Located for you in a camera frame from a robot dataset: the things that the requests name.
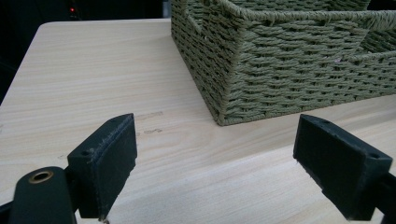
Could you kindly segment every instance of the light wood surface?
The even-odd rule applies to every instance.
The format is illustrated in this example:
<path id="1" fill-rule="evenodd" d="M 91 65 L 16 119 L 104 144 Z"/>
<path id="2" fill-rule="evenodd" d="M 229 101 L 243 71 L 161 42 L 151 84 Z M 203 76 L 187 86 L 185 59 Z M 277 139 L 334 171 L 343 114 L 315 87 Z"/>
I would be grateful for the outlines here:
<path id="1" fill-rule="evenodd" d="M 12 200 L 23 175 L 66 167 L 69 152 L 126 113 L 135 114 L 138 158 L 109 214 L 112 224 L 349 223 L 292 157 L 299 115 L 218 126 L 169 20 L 39 29 L 0 107 L 0 204 Z M 396 158 L 394 95 L 306 114 Z M 381 218 L 375 211 L 372 223 Z"/>

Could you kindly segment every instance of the basket handle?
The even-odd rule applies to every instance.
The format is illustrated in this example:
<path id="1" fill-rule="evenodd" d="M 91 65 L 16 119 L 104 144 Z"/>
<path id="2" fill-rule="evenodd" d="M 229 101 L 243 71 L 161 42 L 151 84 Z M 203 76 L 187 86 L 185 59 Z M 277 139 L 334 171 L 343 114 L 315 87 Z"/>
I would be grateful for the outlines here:
<path id="1" fill-rule="evenodd" d="M 189 1 L 197 1 L 197 0 L 184 0 L 184 8 L 183 13 L 187 17 L 187 20 L 190 22 L 194 30 L 200 35 L 202 33 L 202 25 L 191 15 L 189 8 L 187 7 Z M 208 7 L 210 5 L 210 0 L 199 0 L 198 4 L 202 4 L 203 7 Z"/>

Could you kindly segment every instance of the basket rim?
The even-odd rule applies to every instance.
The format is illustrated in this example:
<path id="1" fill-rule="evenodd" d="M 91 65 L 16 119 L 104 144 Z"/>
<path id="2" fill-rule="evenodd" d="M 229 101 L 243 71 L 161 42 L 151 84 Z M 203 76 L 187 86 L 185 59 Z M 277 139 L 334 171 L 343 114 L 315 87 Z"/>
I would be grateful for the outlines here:
<path id="1" fill-rule="evenodd" d="M 257 11 L 236 5 L 229 0 L 210 0 L 218 3 L 232 15 L 248 21 L 367 21 L 365 28 L 372 30 L 396 29 L 396 10 L 379 11 Z"/>

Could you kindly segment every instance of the woven basket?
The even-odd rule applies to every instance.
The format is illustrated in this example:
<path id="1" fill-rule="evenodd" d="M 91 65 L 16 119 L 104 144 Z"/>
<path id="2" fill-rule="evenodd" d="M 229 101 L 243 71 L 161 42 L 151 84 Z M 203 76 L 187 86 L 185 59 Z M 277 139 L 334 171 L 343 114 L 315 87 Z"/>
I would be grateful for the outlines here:
<path id="1" fill-rule="evenodd" d="M 172 36 L 219 125 L 268 119 L 396 93 L 396 11 L 367 5 L 172 0 Z"/>

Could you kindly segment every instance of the black clamp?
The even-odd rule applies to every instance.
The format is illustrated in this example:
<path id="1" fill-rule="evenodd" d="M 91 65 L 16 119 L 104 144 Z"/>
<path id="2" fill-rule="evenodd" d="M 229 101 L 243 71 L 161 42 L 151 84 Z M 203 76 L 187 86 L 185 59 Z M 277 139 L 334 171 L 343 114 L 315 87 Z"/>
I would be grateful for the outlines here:
<path id="1" fill-rule="evenodd" d="M 14 201 L 0 207 L 0 223 L 77 223 L 106 220 L 134 169 L 134 115 L 108 120 L 68 156 L 68 167 L 45 167 L 18 181 Z"/>
<path id="2" fill-rule="evenodd" d="M 370 220 L 377 207 L 383 223 L 396 223 L 392 158 L 335 124 L 301 115 L 293 157 L 348 220 Z"/>

